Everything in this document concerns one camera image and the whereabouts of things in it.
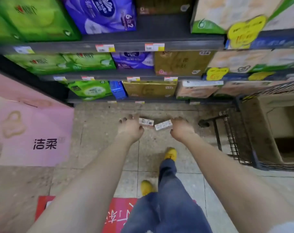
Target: hand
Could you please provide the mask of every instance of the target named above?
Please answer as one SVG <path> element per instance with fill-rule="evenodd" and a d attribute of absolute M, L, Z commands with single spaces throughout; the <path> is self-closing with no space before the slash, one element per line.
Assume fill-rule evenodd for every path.
<path fill-rule="evenodd" d="M 171 130 L 172 137 L 179 141 L 184 142 L 189 135 L 195 135 L 195 129 L 182 117 L 171 119 L 173 129 Z"/>
<path fill-rule="evenodd" d="M 139 114 L 129 114 L 127 117 L 119 120 L 117 137 L 126 139 L 131 144 L 138 141 L 144 133 L 144 128 L 138 123 Z"/>

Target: forearm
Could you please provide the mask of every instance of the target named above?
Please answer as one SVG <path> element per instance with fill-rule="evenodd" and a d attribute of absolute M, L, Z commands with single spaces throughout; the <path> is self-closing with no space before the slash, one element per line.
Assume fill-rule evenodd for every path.
<path fill-rule="evenodd" d="M 121 136 L 107 147 L 29 230 L 31 232 L 101 232 L 131 143 Z"/>
<path fill-rule="evenodd" d="M 294 208 L 258 176 L 197 134 L 184 140 L 201 172 L 240 232 L 267 232 L 294 221 Z"/>

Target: tiled floor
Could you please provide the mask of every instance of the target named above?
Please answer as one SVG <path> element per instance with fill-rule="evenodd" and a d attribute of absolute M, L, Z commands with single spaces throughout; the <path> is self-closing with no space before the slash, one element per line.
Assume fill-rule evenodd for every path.
<path fill-rule="evenodd" d="M 124 115 L 139 112 L 155 120 L 182 116 L 194 125 L 196 132 L 207 142 L 217 147 L 213 127 L 200 128 L 197 122 L 217 115 L 218 110 L 220 108 L 207 105 L 80 104 L 75 109 L 71 152 L 66 162 L 56 168 L 0 166 L 0 232 L 24 233 L 34 221 L 38 196 L 57 195 L 66 187 L 83 167 L 108 146 L 116 134 L 118 119 Z M 218 127 L 223 150 L 227 153 L 230 147 L 223 124 L 218 122 Z M 190 152 L 170 136 L 169 130 L 155 132 L 145 129 L 143 137 L 130 149 L 115 197 L 140 198 L 139 184 L 145 179 L 157 186 L 158 167 L 168 147 L 177 149 L 177 177 L 202 207 L 213 232 L 236 232 Z M 294 204 L 294 173 L 250 169 Z"/>

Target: shopping cart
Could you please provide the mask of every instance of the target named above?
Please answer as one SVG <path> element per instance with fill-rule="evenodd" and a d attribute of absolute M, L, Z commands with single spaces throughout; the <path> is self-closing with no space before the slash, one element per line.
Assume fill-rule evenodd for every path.
<path fill-rule="evenodd" d="M 294 171 L 294 165 L 262 163 L 258 160 L 256 152 L 250 143 L 250 139 L 244 125 L 244 119 L 240 110 L 241 104 L 251 98 L 255 98 L 264 94 L 283 93 L 294 93 L 294 81 L 269 87 L 257 93 L 253 93 L 252 95 L 236 97 L 232 106 L 224 111 L 219 112 L 219 116 L 200 120 L 199 126 L 202 128 L 209 127 L 210 122 L 213 123 L 218 148 L 219 150 L 222 150 L 216 120 L 223 120 L 231 149 L 231 154 L 228 155 L 233 157 L 235 160 L 238 160 L 242 165 L 253 166 L 254 168 L 266 171 Z"/>

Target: leg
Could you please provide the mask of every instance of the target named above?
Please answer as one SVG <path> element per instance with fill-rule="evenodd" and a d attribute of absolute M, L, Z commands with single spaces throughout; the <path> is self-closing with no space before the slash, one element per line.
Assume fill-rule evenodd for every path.
<path fill-rule="evenodd" d="M 160 222 L 156 211 L 157 198 L 158 193 L 151 192 L 137 200 L 121 233 L 155 232 L 155 228 Z"/>
<path fill-rule="evenodd" d="M 161 223 L 157 230 L 160 232 L 212 232 L 204 212 L 192 200 L 175 174 L 174 158 L 165 159 L 160 165 L 159 172 L 158 200 Z"/>

